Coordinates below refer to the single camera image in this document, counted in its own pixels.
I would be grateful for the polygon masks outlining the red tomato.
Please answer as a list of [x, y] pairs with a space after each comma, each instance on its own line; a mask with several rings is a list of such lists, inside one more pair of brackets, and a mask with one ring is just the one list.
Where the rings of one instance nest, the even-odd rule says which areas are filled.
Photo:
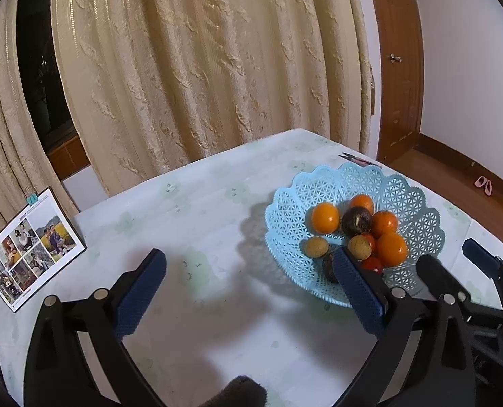
[[370, 256], [367, 259], [360, 262], [361, 269], [372, 271], [377, 273], [379, 276], [382, 275], [384, 270], [384, 265], [381, 260], [375, 256]]
[[362, 236], [368, 241], [368, 244], [371, 247], [372, 255], [376, 252], [376, 241], [375, 238], [370, 233], [363, 233]]

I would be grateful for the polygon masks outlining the smooth orange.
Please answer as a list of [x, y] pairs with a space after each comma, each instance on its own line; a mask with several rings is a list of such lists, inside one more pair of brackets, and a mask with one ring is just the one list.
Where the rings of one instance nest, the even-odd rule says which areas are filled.
[[399, 220], [396, 215], [388, 210], [379, 210], [373, 215], [371, 233], [374, 238], [379, 239], [382, 235], [396, 232]]

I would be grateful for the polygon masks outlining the dark passion fruit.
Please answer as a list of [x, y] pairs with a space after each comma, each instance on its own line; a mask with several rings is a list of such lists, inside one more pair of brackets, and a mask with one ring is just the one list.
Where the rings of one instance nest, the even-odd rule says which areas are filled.
[[338, 284], [339, 281], [333, 271], [333, 253], [326, 253], [321, 259], [321, 268], [326, 279], [333, 284]]
[[341, 219], [342, 232], [352, 238], [357, 235], [371, 232], [373, 215], [361, 206], [351, 207], [346, 210]]

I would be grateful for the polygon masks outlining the mandarin orange with stem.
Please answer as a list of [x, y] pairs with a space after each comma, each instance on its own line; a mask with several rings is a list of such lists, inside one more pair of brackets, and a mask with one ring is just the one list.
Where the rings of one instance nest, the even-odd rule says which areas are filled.
[[369, 213], [374, 214], [374, 201], [366, 194], [354, 196], [350, 203], [350, 208], [360, 207], [366, 209]]

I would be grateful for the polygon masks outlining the small yellow-brown longan fruit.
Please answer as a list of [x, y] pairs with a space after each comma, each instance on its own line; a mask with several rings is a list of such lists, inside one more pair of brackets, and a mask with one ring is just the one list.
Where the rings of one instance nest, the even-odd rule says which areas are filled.
[[323, 257], [329, 249], [329, 243], [324, 238], [318, 236], [305, 240], [303, 244], [304, 255], [312, 259]]

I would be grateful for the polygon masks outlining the yellow-orange oval orange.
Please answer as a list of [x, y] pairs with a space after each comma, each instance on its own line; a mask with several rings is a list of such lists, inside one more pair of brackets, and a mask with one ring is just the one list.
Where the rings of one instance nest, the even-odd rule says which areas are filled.
[[330, 234], [336, 232], [340, 224], [338, 208], [329, 203], [317, 204], [311, 213], [311, 225], [315, 232]]

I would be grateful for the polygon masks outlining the pink slipper left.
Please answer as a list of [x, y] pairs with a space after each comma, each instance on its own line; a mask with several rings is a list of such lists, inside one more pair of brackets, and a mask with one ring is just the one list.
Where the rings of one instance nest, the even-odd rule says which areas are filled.
[[474, 182], [474, 187], [475, 188], [483, 188], [487, 183], [489, 182], [488, 179], [486, 179], [485, 176], [481, 175], [475, 182]]

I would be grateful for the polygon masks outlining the pink thread snips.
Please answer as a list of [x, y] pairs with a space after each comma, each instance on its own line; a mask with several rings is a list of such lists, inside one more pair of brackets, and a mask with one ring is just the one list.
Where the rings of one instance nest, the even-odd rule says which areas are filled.
[[355, 163], [357, 164], [358, 166], [362, 166], [362, 167], [365, 167], [365, 166], [376, 166], [376, 167], [381, 167], [380, 164], [377, 164], [375, 162], [370, 162], [362, 157], [359, 157], [357, 155], [354, 155], [352, 153], [342, 153], [340, 154], [340, 157], [342, 159], [345, 159], [347, 160], [348, 162], [351, 162], [351, 163]]

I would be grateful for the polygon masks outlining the light blue lace plastic basket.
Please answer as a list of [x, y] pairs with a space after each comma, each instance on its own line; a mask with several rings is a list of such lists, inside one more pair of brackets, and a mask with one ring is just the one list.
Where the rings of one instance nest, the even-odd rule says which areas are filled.
[[343, 212], [350, 200], [365, 194], [376, 210], [387, 210], [399, 221], [398, 233], [408, 246], [407, 259], [383, 273], [389, 287], [400, 287], [413, 297], [425, 288], [416, 272], [418, 259], [438, 256], [445, 245], [439, 211], [427, 206], [422, 189], [409, 185], [402, 175], [384, 175], [377, 166], [344, 163], [339, 168], [317, 166], [310, 173], [296, 175], [288, 188], [278, 188], [265, 210], [265, 243], [286, 276], [325, 302], [350, 307], [342, 287], [324, 276], [320, 263], [304, 255], [301, 244], [316, 233], [310, 222], [311, 210], [329, 202]]

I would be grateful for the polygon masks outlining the beige curtain left panel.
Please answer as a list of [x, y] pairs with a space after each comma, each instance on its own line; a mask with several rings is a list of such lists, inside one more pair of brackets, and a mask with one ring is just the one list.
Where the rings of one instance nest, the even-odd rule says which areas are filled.
[[16, 42], [18, 0], [0, 0], [0, 232], [27, 205], [27, 197], [51, 188], [66, 215], [77, 206], [57, 177], [34, 128], [20, 79]]

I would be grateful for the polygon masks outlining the beige curtain panel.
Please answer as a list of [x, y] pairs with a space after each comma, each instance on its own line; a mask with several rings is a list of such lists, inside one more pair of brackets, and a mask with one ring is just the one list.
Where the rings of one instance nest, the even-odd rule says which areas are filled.
[[360, 0], [51, 0], [51, 24], [109, 195], [295, 128], [369, 148]]
[[27, 205], [27, 197], [51, 188], [66, 215], [77, 206], [57, 177], [34, 128], [20, 79], [16, 42], [18, 0], [0, 0], [0, 232]]

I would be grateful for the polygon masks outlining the wooden window sill cabinet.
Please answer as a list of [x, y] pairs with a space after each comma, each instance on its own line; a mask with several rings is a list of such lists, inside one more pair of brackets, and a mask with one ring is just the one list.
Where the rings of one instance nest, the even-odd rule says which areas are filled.
[[60, 180], [67, 179], [90, 165], [87, 153], [77, 135], [50, 149], [47, 156]]

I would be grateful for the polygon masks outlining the brown wooden door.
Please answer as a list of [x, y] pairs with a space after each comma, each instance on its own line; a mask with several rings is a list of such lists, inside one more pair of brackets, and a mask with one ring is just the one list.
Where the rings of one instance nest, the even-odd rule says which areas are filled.
[[422, 124], [424, 57], [417, 0], [373, 0], [381, 62], [378, 160], [412, 149]]

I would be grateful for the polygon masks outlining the metal door knob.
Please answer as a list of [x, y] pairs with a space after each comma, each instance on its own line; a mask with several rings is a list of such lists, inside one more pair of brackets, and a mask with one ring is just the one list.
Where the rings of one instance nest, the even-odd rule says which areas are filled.
[[402, 63], [402, 58], [398, 55], [396, 55], [395, 53], [391, 53], [389, 56], [388, 56], [388, 59], [391, 61], [391, 62], [396, 62], [396, 63]]

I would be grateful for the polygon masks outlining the beige curtain right panel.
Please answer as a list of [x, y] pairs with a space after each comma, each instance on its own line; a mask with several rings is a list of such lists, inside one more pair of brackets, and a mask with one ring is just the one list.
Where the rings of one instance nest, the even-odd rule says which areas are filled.
[[51, 24], [109, 195], [295, 128], [369, 148], [360, 0], [51, 0]]

